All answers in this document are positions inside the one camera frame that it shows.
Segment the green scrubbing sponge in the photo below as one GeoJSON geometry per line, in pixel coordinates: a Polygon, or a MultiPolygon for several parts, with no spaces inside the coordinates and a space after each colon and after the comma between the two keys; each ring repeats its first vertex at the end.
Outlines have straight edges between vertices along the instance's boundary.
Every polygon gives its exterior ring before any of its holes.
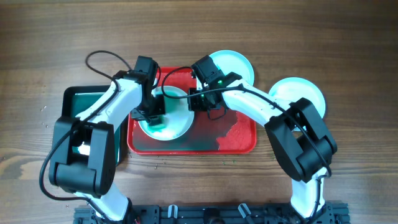
{"type": "Polygon", "coordinates": [[[164,115],[157,115],[157,116],[151,116],[149,118],[147,125],[151,129],[162,129],[166,127],[167,122],[166,119],[164,118],[164,115]]]}

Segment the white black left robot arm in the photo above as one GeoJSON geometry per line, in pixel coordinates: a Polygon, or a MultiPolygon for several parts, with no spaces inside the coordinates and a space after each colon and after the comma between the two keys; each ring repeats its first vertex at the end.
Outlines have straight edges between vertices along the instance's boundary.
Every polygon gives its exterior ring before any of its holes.
{"type": "Polygon", "coordinates": [[[88,202],[100,220],[133,220],[131,201],[113,183],[114,131],[129,114],[151,126],[160,123],[164,103],[151,93],[157,72],[157,68],[121,70],[105,94],[82,114],[56,121],[53,146],[39,174],[40,189],[47,197],[58,199],[44,187],[45,171],[52,185],[72,193],[72,200],[88,202]]]}

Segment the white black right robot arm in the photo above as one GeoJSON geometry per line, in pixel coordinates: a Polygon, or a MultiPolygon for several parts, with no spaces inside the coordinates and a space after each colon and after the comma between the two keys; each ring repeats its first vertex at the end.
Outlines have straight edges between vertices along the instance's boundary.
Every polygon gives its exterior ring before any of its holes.
{"type": "Polygon", "coordinates": [[[325,204],[323,180],[331,177],[331,158],[337,152],[315,105],[304,97],[296,101],[274,98],[234,72],[192,72],[192,77],[200,87],[190,97],[206,107],[223,105],[263,125],[277,162],[292,179],[291,206],[306,221],[314,221],[325,204]]]}

